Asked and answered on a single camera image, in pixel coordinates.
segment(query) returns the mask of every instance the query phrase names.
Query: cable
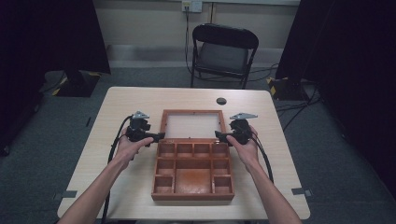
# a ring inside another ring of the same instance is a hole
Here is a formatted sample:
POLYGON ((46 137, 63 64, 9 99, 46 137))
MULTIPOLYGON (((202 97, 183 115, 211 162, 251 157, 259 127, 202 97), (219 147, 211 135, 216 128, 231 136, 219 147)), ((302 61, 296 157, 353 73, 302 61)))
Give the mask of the cable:
POLYGON ((186 11, 186 40, 185 40, 185 45, 184 45, 184 54, 186 57, 186 66, 187 69, 189 70, 189 73, 192 74, 192 71, 189 68, 189 63, 187 61, 188 55, 189 55, 189 40, 190 40, 190 34, 189 34, 189 8, 188 7, 184 7, 185 11, 186 11))
MULTIPOLYGON (((265 69, 261 69, 261 70, 257 70, 257 71, 252 71, 252 72, 250 72, 250 74, 252 74, 252 73, 258 73, 258 72, 265 72, 265 71, 270 71, 266 76, 264 76, 264 77, 260 77, 260 78, 257 78, 257 79, 251 79, 251 80, 248 80, 247 82, 252 82, 252 81, 260 81, 260 80, 263 80, 263 79, 265 79, 265 78, 267 78, 267 77, 269 77, 269 76, 271 76, 271 74, 272 74, 272 70, 274 70, 274 69, 277 69, 277 67, 274 67, 275 65, 277 65, 278 63, 274 63, 273 65, 271 65, 271 67, 270 68, 265 68, 265 69)), ((197 79, 200 79, 200 80, 202 80, 202 81, 212 81, 212 82, 221 82, 221 83, 233 83, 233 82, 240 82, 239 80, 232 80, 232 81, 217 81, 217 80, 214 80, 214 79, 218 79, 218 78, 223 78, 223 76, 217 76, 217 77, 198 77, 198 76, 195 76, 195 78, 197 78, 197 79)))
MULTIPOLYGON (((316 99, 314 102, 310 103, 309 105, 314 105, 314 104, 316 104, 317 102, 320 101, 320 99, 321 99, 321 97, 318 97, 318 99, 316 99)), ((288 111, 288 110, 293 110, 293 109, 299 109, 299 108, 301 108, 301 107, 308 106, 308 104, 307 104, 307 103, 302 103, 302 104, 299 104, 299 105, 280 105, 280 106, 278 106, 277 108, 284 107, 284 106, 289 106, 289 108, 277 109, 276 112, 288 111)))
POLYGON ((259 148, 260 152, 262 153, 262 157, 264 158, 265 165, 267 167, 268 177, 270 178, 271 182, 274 183, 274 177, 273 177, 273 174, 272 174, 271 164, 270 164, 270 161, 268 160, 267 154, 265 154, 264 148, 262 147, 262 142, 260 141, 260 139, 257 136, 257 134, 255 134, 254 132, 251 132, 251 133, 253 133, 256 136, 256 138, 257 138, 257 140, 254 139, 254 138, 251 138, 251 140, 253 140, 253 142, 256 143, 257 147, 259 148))
POLYGON ((41 91, 41 93, 50 91, 50 90, 52 90, 53 88, 57 87, 57 86, 62 82, 62 79, 64 79, 64 71, 62 72, 62 75, 61 75, 61 77, 59 78, 59 80, 58 80, 53 86, 51 86, 51 87, 49 87, 49 88, 47 88, 47 89, 41 91))
MULTIPOLYGON (((308 100, 308 102, 305 104, 305 105, 303 105, 303 106, 301 106, 301 109, 289 120, 289 122, 285 125, 285 127, 283 128, 283 132, 285 132, 286 131, 286 129, 288 128, 288 126, 291 124, 291 122, 305 109, 305 108, 307 108, 309 105, 311 105, 310 103, 311 103, 311 101, 312 101, 312 99, 314 98, 314 96, 315 96, 315 93, 317 92, 317 89, 318 89, 318 86, 315 86, 315 89, 314 89, 314 92, 312 93, 312 96, 311 96, 311 98, 308 100)), ((319 102, 319 100, 320 100, 320 97, 314 102, 314 104, 315 103, 317 103, 317 102, 319 102)))
POLYGON ((215 3, 212 2, 212 7, 210 8, 210 23, 213 22, 213 8, 215 7, 215 3))
MULTIPOLYGON (((120 136, 120 133, 122 131, 123 126, 125 125, 125 122, 128 119, 131 119, 132 116, 128 116, 121 124, 119 132, 117 133, 116 138, 114 139, 113 145, 111 145, 111 149, 110 149, 110 153, 108 154, 108 160, 107 160, 107 164, 109 164, 112 160, 113 160, 113 156, 114 156, 114 151, 116 150, 116 146, 117 143, 119 142, 120 138, 123 137, 120 136)), ((107 210, 108 210, 108 204, 110 202, 110 192, 107 194, 106 200, 105 200, 105 207, 103 209, 103 214, 102 214, 102 221, 101 224, 105 224, 106 223, 106 217, 107 217, 107 210)))

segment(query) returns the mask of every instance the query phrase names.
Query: electrical outlet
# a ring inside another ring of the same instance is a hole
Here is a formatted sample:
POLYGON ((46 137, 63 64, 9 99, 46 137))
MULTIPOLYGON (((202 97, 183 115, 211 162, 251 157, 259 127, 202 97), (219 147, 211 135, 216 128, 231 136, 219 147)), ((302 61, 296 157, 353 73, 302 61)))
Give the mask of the electrical outlet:
POLYGON ((181 11, 186 11, 186 8, 189 10, 189 12, 192 12, 191 1, 181 2, 181 11))
POLYGON ((191 11, 192 12, 202 12, 202 2, 201 1, 192 1, 191 2, 191 11))

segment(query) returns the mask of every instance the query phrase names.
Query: chair backrest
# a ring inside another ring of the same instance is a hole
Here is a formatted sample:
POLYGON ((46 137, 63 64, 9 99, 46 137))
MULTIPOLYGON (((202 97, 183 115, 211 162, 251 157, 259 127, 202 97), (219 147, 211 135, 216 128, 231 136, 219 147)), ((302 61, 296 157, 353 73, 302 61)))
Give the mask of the chair backrest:
POLYGON ((196 40, 240 49, 256 49, 259 46, 259 39, 249 30, 214 23, 195 27, 192 31, 192 39, 194 46, 196 40))

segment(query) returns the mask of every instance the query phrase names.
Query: person's left hand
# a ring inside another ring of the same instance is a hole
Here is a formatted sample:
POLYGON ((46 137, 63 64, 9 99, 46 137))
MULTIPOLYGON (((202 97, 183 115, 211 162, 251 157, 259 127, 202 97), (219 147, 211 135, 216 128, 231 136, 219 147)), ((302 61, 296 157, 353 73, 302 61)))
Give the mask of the person's left hand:
POLYGON ((138 142, 129 141, 128 137, 125 136, 127 128, 122 130, 122 136, 119 140, 119 146, 117 149, 116 157, 123 161, 123 169, 128 166, 130 160, 134 158, 134 155, 139 153, 139 149, 145 145, 148 145, 154 141, 152 137, 147 137, 138 142))

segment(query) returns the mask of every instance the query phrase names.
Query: table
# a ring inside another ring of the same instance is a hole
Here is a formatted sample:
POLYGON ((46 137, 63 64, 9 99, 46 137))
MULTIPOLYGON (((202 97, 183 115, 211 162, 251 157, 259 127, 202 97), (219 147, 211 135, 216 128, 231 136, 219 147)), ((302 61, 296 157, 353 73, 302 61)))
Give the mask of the table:
MULTIPOLYGON (((150 116, 151 133, 160 130, 164 109, 221 110, 227 124, 230 116, 240 112, 258 115, 249 123, 259 138, 271 162, 275 184, 301 219, 310 211, 303 194, 293 195, 291 189, 301 187, 292 157, 282 132, 272 98, 267 91, 209 90, 177 88, 113 87, 99 110, 87 143, 81 153, 67 190, 76 190, 77 197, 106 166, 110 145, 122 121, 137 110, 150 116), (217 104, 223 97, 226 105, 217 104)), ((253 180, 231 150, 235 196, 230 202, 155 202, 151 199, 157 144, 139 151, 111 189, 108 218, 161 220, 252 220, 267 219, 253 180)), ((58 210, 62 216, 76 198, 64 198, 58 210)))

